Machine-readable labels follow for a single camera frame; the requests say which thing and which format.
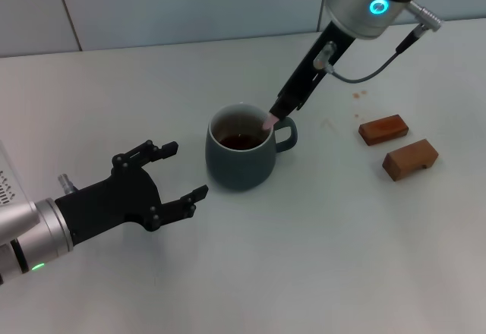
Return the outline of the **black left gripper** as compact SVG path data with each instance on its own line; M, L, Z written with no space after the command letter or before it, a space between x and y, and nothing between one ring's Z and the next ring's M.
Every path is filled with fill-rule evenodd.
M158 147L147 140L112 158L111 175L55 200L67 224L74 246L124 224L133 222L149 232L194 216L196 203L209 188L198 187L178 200L161 203L152 178L143 169L148 163L167 159L178 152L172 141Z

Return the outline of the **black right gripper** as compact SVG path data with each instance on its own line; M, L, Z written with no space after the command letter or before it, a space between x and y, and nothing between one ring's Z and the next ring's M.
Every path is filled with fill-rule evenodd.
M354 37L342 32L330 22L279 92L279 98L270 108L270 114L284 119L306 103L327 75L325 70L317 70L314 67L315 58L327 43L334 43L336 46L336 51L329 59L330 64L335 65L354 41Z

